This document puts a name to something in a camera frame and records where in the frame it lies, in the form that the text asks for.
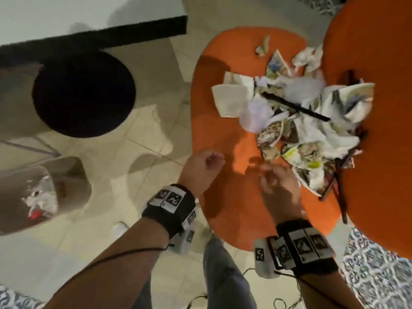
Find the person's left hand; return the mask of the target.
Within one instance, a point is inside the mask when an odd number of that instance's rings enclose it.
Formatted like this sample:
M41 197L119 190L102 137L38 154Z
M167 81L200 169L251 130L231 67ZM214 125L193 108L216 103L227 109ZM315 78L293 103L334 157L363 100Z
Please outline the person's left hand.
M208 169L206 166L207 152L214 150L201 150L188 158L177 184L186 187L195 198L200 198L210 187L223 169Z

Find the person's right hand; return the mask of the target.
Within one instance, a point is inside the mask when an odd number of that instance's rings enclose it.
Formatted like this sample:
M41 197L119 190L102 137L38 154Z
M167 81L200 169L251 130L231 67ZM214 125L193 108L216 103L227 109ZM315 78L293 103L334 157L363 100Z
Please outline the person's right hand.
M301 187L291 168L288 166L283 167L285 168L284 189L277 190L274 194L266 194L261 190L264 205L275 225L297 219L306 219L306 211L301 198Z

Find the person's left forearm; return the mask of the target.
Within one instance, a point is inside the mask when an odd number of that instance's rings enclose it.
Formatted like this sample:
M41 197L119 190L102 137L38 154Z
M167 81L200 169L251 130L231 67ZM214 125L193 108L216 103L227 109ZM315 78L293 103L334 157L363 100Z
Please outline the person's left forearm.
M130 309L168 242L166 229L141 218L69 280L44 309Z

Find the person's right forearm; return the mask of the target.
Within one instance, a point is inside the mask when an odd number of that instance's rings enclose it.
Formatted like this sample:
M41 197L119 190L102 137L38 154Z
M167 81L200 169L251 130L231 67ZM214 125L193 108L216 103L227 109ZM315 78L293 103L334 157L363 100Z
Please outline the person's right forearm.
M306 309L365 309L339 271L297 279Z

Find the small orange table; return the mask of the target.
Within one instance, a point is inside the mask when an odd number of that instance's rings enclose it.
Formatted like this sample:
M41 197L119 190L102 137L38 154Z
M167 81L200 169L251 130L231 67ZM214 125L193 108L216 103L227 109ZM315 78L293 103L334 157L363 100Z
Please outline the small orange table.
M265 73L270 56L258 57L255 48L270 35L270 54L280 51L286 62L306 47L296 33L275 27L237 27L215 36L194 70L191 95L192 151L214 149L225 165L199 199L208 224L229 245L252 251L255 239L276 234L259 188L257 164L262 162L255 135L241 128L237 118L220 117L212 87L233 71L256 77Z

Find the crushed white paper cup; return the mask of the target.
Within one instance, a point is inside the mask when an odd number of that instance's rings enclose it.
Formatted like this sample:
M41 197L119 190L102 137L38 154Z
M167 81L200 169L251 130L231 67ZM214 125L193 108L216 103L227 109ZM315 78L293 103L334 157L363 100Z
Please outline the crushed white paper cup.
M238 118L254 97L255 80L253 77L226 71L223 82L211 90L214 104L223 118Z

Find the pile of crumpled paper scraps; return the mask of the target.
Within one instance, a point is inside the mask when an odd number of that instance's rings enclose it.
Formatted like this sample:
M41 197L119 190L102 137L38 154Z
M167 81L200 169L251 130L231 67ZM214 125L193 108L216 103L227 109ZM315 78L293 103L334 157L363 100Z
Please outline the pile of crumpled paper scraps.
M348 82L327 85L321 71L323 47L306 47L290 65L280 51L273 52L265 75L255 77L254 98L242 110L240 126L255 135L264 160L281 157L310 192L319 197L327 186L335 159L354 151L361 135L358 127L372 111L375 83L355 79L347 72ZM267 100L268 92L331 118L323 122L306 114Z

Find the black wristband with marker tags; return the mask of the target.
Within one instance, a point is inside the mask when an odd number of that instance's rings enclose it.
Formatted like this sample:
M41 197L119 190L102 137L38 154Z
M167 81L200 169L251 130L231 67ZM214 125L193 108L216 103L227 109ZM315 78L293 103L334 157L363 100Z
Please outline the black wristband with marker tags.
M141 216L159 223L172 239L196 219L195 197L183 185L164 186L146 203Z
M290 270L295 277L329 275L338 271L335 252L319 230L305 219L276 226L277 235L266 238L276 270Z

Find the thin dark sticks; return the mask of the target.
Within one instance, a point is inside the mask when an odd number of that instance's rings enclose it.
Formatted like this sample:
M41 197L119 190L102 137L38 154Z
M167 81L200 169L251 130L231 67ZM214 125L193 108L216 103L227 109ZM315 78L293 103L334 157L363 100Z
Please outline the thin dark sticks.
M343 169L352 162L353 158L350 155L347 155L343 159L335 159L332 172L329 175L327 186L325 190L321 193L318 197L319 201L324 201L328 194L333 191L335 198L337 200L342 222L345 225L348 225L348 215L347 215L347 201L344 193L344 186L343 186Z

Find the black stick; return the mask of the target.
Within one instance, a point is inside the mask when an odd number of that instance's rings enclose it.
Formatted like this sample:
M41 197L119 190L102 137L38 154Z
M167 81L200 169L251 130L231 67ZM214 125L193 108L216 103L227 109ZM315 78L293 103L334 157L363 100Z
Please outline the black stick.
M307 109L307 108L302 107L301 105L298 105L298 104L294 104L294 103L292 103L292 102L289 102L289 101L285 100L285 99L282 98L282 97L276 96L275 94L268 93L268 92L262 92L262 93L261 93L261 96L262 96L263 98L267 99L267 100L272 100L272 101L278 102L278 103L280 103L281 105L284 105L284 106L286 106L286 107L288 107L288 108L291 108L291 109L295 110L297 113L306 114L306 115L308 115L308 116L311 116L311 117L313 117L313 118L315 118L315 119L318 119L318 120L321 120L321 121L323 121L323 122L329 122L329 121L331 121L331 118L329 118L329 117L326 117L326 116L324 116L324 115L315 113L315 112L313 112L313 111L310 110L310 109Z

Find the large orange table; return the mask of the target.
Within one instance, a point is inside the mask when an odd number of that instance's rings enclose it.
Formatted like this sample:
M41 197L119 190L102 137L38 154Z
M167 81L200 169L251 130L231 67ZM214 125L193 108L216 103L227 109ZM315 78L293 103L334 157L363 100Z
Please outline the large orange table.
M412 0L348 0L323 43L323 74L375 83L355 169L343 175L347 213L384 248L412 260Z

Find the person's leg in jeans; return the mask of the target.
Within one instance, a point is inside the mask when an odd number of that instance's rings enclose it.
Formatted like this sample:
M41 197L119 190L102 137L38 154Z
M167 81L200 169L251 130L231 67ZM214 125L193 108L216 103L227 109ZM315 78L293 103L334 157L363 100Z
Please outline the person's leg in jeans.
M248 281L215 234L205 247L203 272L207 309L257 309Z

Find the white shoe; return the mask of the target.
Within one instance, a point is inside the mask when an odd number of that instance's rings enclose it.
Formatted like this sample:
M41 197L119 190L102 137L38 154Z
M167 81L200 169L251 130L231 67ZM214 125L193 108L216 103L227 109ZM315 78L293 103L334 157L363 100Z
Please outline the white shoe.
M111 238L113 240L117 240L121 236L123 236L128 230L129 226L125 222L119 221L112 227Z

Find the small beige crumpled paper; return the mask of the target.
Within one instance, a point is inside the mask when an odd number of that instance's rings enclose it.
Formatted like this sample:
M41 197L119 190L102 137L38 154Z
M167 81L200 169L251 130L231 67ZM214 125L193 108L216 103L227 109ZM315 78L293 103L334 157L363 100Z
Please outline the small beige crumpled paper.
M270 38L271 38L270 35L266 35L266 36L263 38L260 46L258 46L258 47L255 48L255 54L256 54L257 56L259 56L259 57L265 57L265 56L268 54L269 48L270 48Z

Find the black round stool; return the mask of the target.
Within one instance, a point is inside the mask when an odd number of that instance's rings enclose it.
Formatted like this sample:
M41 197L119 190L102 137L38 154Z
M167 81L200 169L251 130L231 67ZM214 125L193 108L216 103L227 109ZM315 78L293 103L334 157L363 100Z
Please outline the black round stool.
M32 89L39 118L72 138L95 138L115 130L131 114L135 99L131 72L104 51L44 63Z

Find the patterned grey rug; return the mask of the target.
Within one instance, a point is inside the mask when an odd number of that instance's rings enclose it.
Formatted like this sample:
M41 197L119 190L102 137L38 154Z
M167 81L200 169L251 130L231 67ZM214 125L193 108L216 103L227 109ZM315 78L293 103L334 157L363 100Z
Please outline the patterned grey rug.
M412 309L412 260L353 228L340 273L366 309Z

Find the beige trash bin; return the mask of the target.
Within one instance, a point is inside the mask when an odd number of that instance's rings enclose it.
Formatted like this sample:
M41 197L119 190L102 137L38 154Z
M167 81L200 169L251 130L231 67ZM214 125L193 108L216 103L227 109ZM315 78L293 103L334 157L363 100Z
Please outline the beige trash bin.
M48 219L31 220L29 208L21 200L27 189L50 175L58 198L58 212ZM90 199L92 187L78 157L66 156L0 171L0 236L7 236L52 221L81 209Z

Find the paper trash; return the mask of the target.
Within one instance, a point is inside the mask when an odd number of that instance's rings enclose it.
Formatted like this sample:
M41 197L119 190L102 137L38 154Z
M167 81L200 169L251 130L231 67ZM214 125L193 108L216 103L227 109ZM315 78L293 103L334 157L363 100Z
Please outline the paper trash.
M58 212L58 198L50 175L44 176L36 185L29 186L28 195L21 200L29 208L28 218L52 218Z

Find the white counter with black edge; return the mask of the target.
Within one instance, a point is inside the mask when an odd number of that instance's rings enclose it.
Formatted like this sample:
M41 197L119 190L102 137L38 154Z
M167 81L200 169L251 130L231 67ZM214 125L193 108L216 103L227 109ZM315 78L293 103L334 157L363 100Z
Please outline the white counter with black edge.
M0 0L0 68L184 35L182 0Z

